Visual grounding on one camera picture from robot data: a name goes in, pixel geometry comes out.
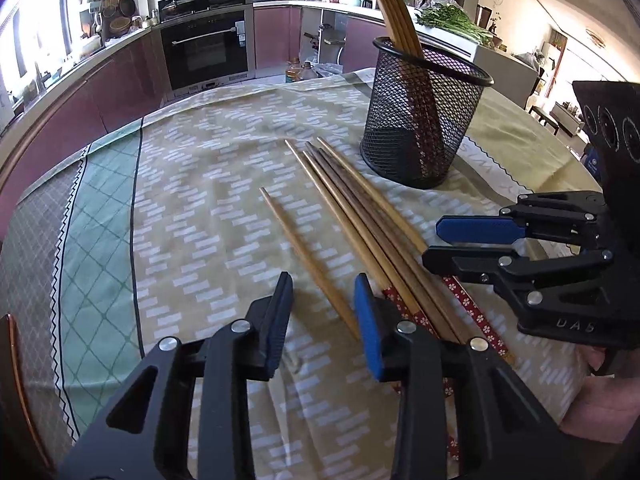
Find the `pink sleeve right forearm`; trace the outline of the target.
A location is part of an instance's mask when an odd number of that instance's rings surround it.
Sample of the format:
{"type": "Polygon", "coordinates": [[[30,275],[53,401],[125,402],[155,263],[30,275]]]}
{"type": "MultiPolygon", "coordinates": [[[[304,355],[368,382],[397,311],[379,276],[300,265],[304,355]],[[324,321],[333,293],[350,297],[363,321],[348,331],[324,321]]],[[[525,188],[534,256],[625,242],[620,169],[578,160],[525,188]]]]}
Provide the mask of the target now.
{"type": "Polygon", "coordinates": [[[639,417],[639,350],[622,351],[613,371],[588,376],[565,414],[566,434],[602,443],[620,444],[639,417]]]}

